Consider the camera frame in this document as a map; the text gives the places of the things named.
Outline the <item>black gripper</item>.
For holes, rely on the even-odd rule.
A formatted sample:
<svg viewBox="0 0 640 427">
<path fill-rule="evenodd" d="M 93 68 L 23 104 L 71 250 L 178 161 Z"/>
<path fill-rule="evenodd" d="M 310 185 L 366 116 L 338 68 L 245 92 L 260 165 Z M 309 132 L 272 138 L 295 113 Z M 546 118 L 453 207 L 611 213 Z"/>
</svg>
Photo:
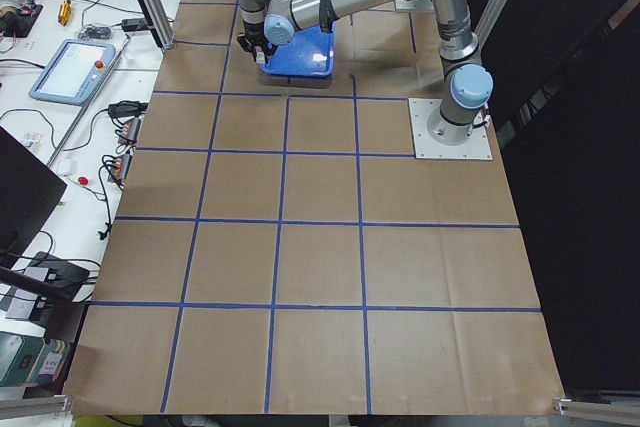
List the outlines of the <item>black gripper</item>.
<svg viewBox="0 0 640 427">
<path fill-rule="evenodd" d="M 239 46 L 247 53 L 251 54 L 253 60 L 256 62 L 256 54 L 261 51 L 264 53 L 266 57 L 266 63 L 270 57 L 270 44 L 266 40 L 264 36 L 258 35 L 255 36 L 253 34 L 240 33 L 236 40 Z"/>
</svg>

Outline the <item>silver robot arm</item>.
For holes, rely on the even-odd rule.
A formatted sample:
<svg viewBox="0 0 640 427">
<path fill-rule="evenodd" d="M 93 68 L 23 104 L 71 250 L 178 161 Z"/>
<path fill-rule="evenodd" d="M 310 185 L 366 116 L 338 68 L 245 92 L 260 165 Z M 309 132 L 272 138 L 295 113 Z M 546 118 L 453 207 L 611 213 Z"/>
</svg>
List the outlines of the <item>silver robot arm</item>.
<svg viewBox="0 0 640 427">
<path fill-rule="evenodd" d="M 318 26 L 325 33 L 335 21 L 395 0 L 238 0 L 244 30 L 237 37 L 255 61 L 268 60 L 294 35 Z M 479 39 L 471 27 L 467 0 L 431 0 L 440 36 L 445 90 L 428 120 L 430 136 L 461 145 L 476 128 L 476 116 L 492 94 L 493 78 L 481 65 Z"/>
</svg>

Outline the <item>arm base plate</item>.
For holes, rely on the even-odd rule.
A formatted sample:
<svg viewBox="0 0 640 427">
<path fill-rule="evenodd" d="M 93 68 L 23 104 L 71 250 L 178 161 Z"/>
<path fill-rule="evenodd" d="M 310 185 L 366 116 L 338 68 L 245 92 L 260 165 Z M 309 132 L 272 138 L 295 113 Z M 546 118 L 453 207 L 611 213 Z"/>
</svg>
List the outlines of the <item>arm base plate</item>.
<svg viewBox="0 0 640 427">
<path fill-rule="evenodd" d="M 492 161 L 488 127 L 479 112 L 471 124 L 456 126 L 441 115 L 440 99 L 409 98 L 414 155 L 419 160 Z"/>
</svg>

